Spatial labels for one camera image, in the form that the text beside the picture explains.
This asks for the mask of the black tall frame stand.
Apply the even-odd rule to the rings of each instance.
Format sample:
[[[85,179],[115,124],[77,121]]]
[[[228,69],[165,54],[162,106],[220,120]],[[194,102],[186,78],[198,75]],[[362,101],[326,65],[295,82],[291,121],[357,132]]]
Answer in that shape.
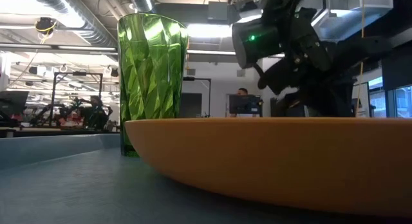
[[[66,76],[68,75],[73,75],[76,77],[85,77],[85,76],[94,76],[97,75],[100,77],[100,80],[98,81],[99,84],[99,90],[98,90],[98,99],[101,99],[102,95],[102,83],[103,83],[103,74],[102,73],[88,73],[86,71],[73,71],[73,72],[55,72],[54,73],[54,78],[53,78],[53,87],[52,87],[52,93],[51,93],[51,105],[50,105],[50,120],[49,120],[49,126],[52,125],[52,120],[54,118],[54,107],[55,107],[55,93],[56,93],[56,85],[63,79],[65,79]]]

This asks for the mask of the black narrow frame stand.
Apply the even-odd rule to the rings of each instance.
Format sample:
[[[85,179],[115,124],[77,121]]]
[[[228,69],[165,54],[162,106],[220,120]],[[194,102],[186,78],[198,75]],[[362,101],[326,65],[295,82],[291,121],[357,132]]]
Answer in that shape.
[[[192,82],[192,81],[196,81],[196,80],[200,80],[200,81],[204,81],[206,80],[209,83],[209,86],[207,87],[209,90],[209,94],[208,94],[208,113],[205,116],[206,118],[210,118],[211,117],[211,86],[212,86],[212,79],[208,79],[208,78],[196,78],[196,77],[183,77],[183,81],[187,81],[187,82]]]

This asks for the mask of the white standing board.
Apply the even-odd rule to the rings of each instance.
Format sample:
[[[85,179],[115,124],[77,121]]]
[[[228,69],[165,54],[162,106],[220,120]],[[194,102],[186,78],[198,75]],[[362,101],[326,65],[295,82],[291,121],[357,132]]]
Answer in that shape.
[[[355,84],[352,91],[352,104],[357,118],[370,117],[369,84]]]

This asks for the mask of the silver ribbed ceiling duct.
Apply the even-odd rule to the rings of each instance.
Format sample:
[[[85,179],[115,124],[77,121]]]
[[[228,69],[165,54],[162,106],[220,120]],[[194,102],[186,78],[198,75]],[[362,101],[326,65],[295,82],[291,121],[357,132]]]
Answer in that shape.
[[[68,28],[77,29],[75,33],[92,46],[115,47],[116,39],[93,12],[81,0],[36,0],[51,8],[59,16],[57,20]]]
[[[155,13],[155,0],[132,0],[138,13]]]

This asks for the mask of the dark screen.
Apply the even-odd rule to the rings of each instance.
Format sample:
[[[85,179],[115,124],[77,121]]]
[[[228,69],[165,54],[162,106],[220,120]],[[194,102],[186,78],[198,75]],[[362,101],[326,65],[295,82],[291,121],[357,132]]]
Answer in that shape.
[[[28,91],[0,91],[0,111],[8,116],[24,111]]]

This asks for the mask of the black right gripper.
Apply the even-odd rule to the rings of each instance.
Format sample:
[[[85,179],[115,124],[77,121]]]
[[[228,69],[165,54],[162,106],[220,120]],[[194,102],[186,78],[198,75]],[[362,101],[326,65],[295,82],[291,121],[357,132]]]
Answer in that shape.
[[[304,81],[295,86],[296,92],[281,96],[287,87],[292,87],[296,76],[304,71],[289,70],[289,63],[281,59],[267,70],[257,67],[260,76],[258,88],[270,88],[278,96],[271,112],[277,117],[289,117],[294,107],[306,106],[315,117],[354,117],[352,105],[353,83],[355,80],[347,75],[306,75]]]

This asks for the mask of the dark computer monitor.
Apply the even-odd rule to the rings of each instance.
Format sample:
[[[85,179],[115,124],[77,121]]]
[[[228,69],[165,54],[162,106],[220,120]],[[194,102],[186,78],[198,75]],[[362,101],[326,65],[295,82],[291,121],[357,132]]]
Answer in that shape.
[[[261,114],[262,100],[256,95],[230,95],[229,113],[230,114]]]

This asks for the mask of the blue plastic tray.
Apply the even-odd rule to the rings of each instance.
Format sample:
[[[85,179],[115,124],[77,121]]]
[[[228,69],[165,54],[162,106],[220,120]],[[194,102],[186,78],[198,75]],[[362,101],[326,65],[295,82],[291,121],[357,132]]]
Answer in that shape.
[[[0,138],[0,224],[412,224],[206,192],[120,154],[118,135]]]

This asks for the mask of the grey ceiling box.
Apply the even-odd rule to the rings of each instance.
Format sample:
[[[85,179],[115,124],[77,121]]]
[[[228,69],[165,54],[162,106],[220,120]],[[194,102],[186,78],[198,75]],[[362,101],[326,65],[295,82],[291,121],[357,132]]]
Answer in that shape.
[[[225,2],[208,2],[208,20],[226,21],[228,18],[228,4]]]

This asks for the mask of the person at background robot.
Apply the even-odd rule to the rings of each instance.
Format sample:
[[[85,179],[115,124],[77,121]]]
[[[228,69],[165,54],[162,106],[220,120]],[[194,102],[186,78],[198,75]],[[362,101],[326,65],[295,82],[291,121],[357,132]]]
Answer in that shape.
[[[98,131],[104,130],[109,116],[113,110],[110,106],[105,106],[99,96],[92,95],[89,100],[80,99],[82,103],[90,104],[90,107],[80,107],[80,116],[83,118],[83,126],[88,129]]]

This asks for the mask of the bright ceiling light panel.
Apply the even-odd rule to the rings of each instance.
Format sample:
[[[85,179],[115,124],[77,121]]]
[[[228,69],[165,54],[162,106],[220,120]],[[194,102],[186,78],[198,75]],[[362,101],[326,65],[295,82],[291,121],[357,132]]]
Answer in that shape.
[[[187,31],[190,37],[195,38],[226,38],[232,36],[232,29],[229,25],[190,24]]]

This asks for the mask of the orange round plate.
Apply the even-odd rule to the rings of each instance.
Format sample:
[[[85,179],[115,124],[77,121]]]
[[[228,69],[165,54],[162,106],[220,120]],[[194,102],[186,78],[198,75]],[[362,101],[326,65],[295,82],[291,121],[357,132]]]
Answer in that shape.
[[[125,128],[145,163],[205,191],[412,218],[412,119],[172,118]]]

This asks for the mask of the green faceted plastic cup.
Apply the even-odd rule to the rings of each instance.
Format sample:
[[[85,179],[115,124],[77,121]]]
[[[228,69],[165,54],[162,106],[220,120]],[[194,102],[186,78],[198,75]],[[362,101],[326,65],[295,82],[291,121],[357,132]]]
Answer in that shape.
[[[158,14],[129,14],[118,21],[120,152],[136,158],[125,123],[176,118],[180,112],[186,27]]]

